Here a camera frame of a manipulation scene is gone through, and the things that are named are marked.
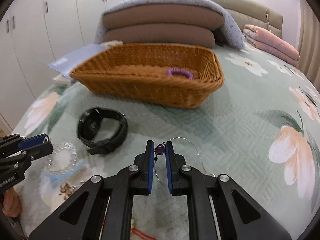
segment silver necklace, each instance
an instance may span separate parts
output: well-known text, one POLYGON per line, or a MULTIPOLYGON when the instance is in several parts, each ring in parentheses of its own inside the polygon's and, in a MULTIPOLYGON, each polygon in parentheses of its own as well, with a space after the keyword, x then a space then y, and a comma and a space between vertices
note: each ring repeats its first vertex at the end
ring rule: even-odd
MULTIPOLYGON (((203 160, 202 160, 202 158, 201 158, 201 156, 200 156, 200 153, 199 153, 199 151, 197 150, 196 146, 195 146, 192 142, 190 142, 187 138, 184 138, 184 137, 174 137, 174 138, 169 139, 168 141, 171 141, 171 140, 174 140, 174 139, 184 139, 184 140, 186 140, 186 141, 188 141, 189 143, 192 144, 192 146, 195 148, 195 150, 196 150, 196 152, 197 152, 197 154, 198 154, 198 156, 199 156, 199 158, 200 158, 200 160, 201 160, 202 168, 204 169, 204 172, 205 172, 205 174, 206 174, 207 171, 206 171, 206 169, 204 168, 203 160)), ((161 180, 159 179, 158 174, 157 174, 157 170, 156 170, 156 161, 158 160, 158 155, 163 155, 163 154, 165 154, 164 147, 165 147, 165 142, 163 142, 162 144, 159 144, 159 145, 155 148, 156 157, 154 157, 154 160, 155 160, 154 166, 155 166, 155 174, 156 174, 156 177, 157 177, 158 181, 160 182, 160 184, 161 184, 162 186, 164 186, 164 187, 167 188, 167 186, 165 186, 165 185, 161 182, 161 180)))

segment quilted bedspread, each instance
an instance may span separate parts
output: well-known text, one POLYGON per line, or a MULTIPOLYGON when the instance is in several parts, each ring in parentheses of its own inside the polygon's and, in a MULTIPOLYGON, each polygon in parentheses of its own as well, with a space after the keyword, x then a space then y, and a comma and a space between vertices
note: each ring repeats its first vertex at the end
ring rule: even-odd
MULTIPOLYGON (((49 88, 28 109, 14 133, 48 133, 53 144, 72 143, 83 167, 68 179, 76 186, 90 176, 115 175, 155 144, 173 137, 176 153, 206 174, 226 173, 297 239, 320 205, 320 95, 296 68, 245 43, 242 50, 216 47, 225 84, 197 109, 159 106, 92 94, 80 83, 49 88), (125 114, 129 132, 124 144, 106 156, 89 155, 76 137, 79 117, 100 106, 125 114)), ((112 133, 106 121, 98 134, 112 133)), ((34 161, 16 186, 22 198, 21 224, 29 235, 63 201, 59 184, 46 173, 46 158, 34 161)), ((166 185, 164 157, 157 174, 166 185)), ((150 196, 133 203, 134 227, 156 238, 189 239, 187 200, 172 197, 156 176, 150 196)))

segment wooden floor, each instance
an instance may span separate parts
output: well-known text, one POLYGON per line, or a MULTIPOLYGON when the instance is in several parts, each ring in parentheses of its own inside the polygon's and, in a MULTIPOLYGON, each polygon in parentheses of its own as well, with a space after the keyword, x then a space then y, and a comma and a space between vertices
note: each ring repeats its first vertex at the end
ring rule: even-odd
POLYGON ((4 137, 6 136, 6 134, 4 133, 4 131, 0 130, 0 137, 4 137))

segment metal screw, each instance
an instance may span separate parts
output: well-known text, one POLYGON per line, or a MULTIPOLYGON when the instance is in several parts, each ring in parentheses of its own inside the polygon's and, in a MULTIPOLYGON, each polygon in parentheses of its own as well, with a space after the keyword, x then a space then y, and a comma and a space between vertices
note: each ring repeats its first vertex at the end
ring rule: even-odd
POLYGON ((183 170, 183 171, 191 171, 191 166, 190 165, 182 165, 181 166, 181 169, 183 170))
POLYGON ((131 165, 129 166, 129 171, 137 171, 139 167, 137 165, 131 165))
POLYGON ((219 179, 223 182, 227 182, 229 180, 229 176, 226 174, 222 174, 219 176, 219 179))
POLYGON ((91 181, 92 181, 93 183, 98 183, 98 182, 100 182, 100 180, 101 180, 101 177, 98 176, 98 175, 95 175, 95 176, 93 176, 93 177, 91 178, 91 181))

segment cord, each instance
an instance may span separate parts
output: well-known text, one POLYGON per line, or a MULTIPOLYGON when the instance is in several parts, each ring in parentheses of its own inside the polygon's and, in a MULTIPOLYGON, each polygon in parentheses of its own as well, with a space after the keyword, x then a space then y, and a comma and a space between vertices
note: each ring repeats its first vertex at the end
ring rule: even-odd
POLYGON ((262 0, 262 2, 263 2, 264 7, 266 8, 267 23, 268 23, 268 26, 269 26, 269 31, 271 32, 271 28, 270 28, 270 24, 269 24, 268 8, 266 7, 266 4, 264 3, 264 0, 262 0))
MULTIPOLYGON (((207 171, 206 171, 206 169, 204 168, 204 165, 203 165, 203 159, 201 158, 200 153, 199 153, 198 149, 196 148, 196 146, 195 146, 192 142, 190 142, 187 138, 184 138, 184 137, 174 137, 174 138, 169 139, 168 141, 171 141, 171 140, 174 140, 174 139, 184 139, 184 140, 186 140, 186 141, 188 141, 189 143, 192 144, 192 146, 195 148, 195 150, 196 150, 196 152, 197 152, 197 154, 198 154, 198 156, 199 156, 199 159, 201 160, 201 165, 202 165, 202 168, 203 168, 203 170, 204 170, 204 174, 207 174, 207 171)), ((168 188, 166 185, 164 185, 164 184, 161 182, 161 180, 160 180, 159 177, 158 177, 158 173, 157 173, 157 170, 156 170, 156 161, 157 161, 157 160, 158 160, 158 155, 156 154, 156 157, 154 158, 154 161, 155 161, 155 162, 154 162, 154 168, 155 168, 156 177, 157 177, 158 181, 160 182, 160 184, 161 184, 162 186, 168 188)))

